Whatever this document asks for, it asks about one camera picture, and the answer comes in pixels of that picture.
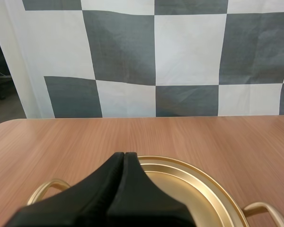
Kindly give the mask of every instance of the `checkered backdrop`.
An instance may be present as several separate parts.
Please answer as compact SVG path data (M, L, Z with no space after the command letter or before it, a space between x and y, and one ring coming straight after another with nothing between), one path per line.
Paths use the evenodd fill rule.
M284 114L284 0L6 0L50 117Z

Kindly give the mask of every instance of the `wood grain tabletop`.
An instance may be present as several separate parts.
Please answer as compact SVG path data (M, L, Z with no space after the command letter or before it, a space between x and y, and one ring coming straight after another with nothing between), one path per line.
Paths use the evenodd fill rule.
M117 151L188 162L241 207L284 214L284 116L13 120L0 124L0 226L43 182L74 185ZM248 221L274 226L268 214Z

